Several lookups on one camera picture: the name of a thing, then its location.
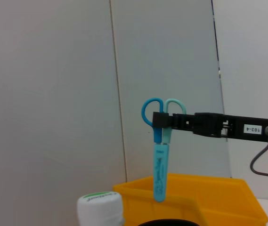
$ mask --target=label sticker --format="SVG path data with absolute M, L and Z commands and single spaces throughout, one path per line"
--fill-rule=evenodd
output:
M 244 125 L 244 133 L 250 133 L 250 134 L 259 134 L 261 135 L 262 126 L 257 125 Z

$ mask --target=scissor handle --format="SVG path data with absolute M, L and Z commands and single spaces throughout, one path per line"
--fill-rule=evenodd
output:
M 177 105 L 179 105 L 180 108 L 182 109 L 183 114 L 186 114 L 186 108 L 185 108 L 185 106 L 179 100 L 177 100 L 177 99 L 167 99 L 165 101 L 165 105 L 164 105 L 164 112 L 165 113 L 168 113 L 168 105 L 171 102 L 174 102 Z M 164 144 L 169 144 L 171 142 L 171 132 L 172 132 L 172 128 L 171 127 L 165 128 L 163 130 L 162 142 Z
M 141 110 L 141 115 L 142 115 L 142 118 L 145 121 L 145 123 L 153 128 L 153 130 L 154 130 L 154 142 L 159 144 L 162 142 L 162 128 L 154 128 L 153 123 L 150 120 L 148 120 L 147 117 L 145 116 L 145 110 L 146 110 L 147 105 L 153 101 L 159 102 L 159 105 L 160 105 L 159 111 L 163 112 L 163 101 L 160 98 L 151 98 L 143 104 L 142 110 Z

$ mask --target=green label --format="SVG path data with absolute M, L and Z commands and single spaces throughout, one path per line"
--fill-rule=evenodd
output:
M 98 192 L 98 193 L 85 195 L 83 198 L 88 198 L 88 197 L 91 197 L 91 196 L 96 196 L 96 195 L 101 195 L 101 194 L 108 194 L 108 193 L 110 193 L 110 192 Z

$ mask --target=white wall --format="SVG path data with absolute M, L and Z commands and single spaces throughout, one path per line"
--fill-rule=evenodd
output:
M 108 1 L 0 0 L 0 225 L 77 225 L 124 181 Z
M 268 1 L 214 0 L 226 114 L 268 118 Z M 268 178 L 249 169 L 262 142 L 229 140 L 232 175 L 268 199 Z M 268 172 L 268 153 L 255 164 Z
M 113 0 L 129 180 L 153 171 L 153 131 L 141 118 L 151 97 L 187 113 L 223 113 L 210 0 Z M 158 106 L 148 109 L 148 116 Z M 170 112 L 179 113 L 177 107 Z M 226 140 L 173 131 L 169 171 L 230 176 Z

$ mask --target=black container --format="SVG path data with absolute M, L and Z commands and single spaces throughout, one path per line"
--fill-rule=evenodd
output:
M 199 226 L 199 225 L 187 220 L 162 219 L 162 220 L 149 221 L 139 226 Z

